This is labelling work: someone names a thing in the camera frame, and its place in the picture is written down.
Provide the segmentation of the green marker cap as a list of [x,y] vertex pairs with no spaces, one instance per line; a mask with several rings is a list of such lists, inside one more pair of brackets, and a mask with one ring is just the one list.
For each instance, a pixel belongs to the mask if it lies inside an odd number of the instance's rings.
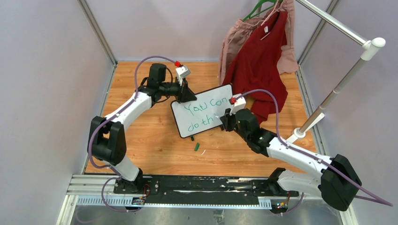
[[199,147],[200,147],[200,143],[196,143],[194,151],[198,151]]

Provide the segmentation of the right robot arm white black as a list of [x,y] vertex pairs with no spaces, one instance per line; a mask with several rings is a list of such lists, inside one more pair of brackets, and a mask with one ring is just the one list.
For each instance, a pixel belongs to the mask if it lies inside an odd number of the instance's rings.
[[313,153],[261,128],[257,118],[249,109],[235,114],[230,109],[220,117],[226,131],[236,132],[255,153],[276,158],[302,171],[294,173],[287,169],[276,169],[268,182],[269,192],[281,195],[285,191],[298,191],[321,197],[325,203],[339,211],[346,211],[362,185],[348,158]]

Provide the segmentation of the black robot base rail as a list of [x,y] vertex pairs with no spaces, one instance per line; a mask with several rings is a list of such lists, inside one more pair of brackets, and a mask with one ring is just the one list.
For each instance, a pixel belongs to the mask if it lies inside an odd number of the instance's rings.
[[278,168],[269,177],[149,175],[126,181],[109,175],[74,175],[67,189],[78,206],[142,208],[266,209],[286,211],[290,199],[307,194],[346,211],[341,181],[311,178]]

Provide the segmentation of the white whiteboard black frame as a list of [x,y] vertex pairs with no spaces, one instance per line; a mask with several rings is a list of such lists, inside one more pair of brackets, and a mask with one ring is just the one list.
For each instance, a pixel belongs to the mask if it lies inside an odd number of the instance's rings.
[[232,107],[229,102],[232,95],[232,86],[226,84],[196,94],[196,101],[171,102],[170,106],[179,136],[192,137],[222,125],[215,116],[223,116],[225,110]]

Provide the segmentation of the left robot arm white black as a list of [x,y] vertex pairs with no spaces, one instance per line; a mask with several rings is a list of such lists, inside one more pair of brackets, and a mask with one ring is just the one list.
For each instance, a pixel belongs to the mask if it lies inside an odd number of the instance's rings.
[[126,188],[133,194],[140,193],[148,185],[144,183],[142,170],[126,155],[125,133],[130,125],[145,111],[160,102],[162,97],[175,97],[178,103],[195,101],[186,77],[191,73],[186,65],[175,62],[176,77],[166,82],[171,70],[164,64],[154,63],[133,95],[118,109],[105,117],[91,120],[87,152],[89,160],[103,161],[112,169]]

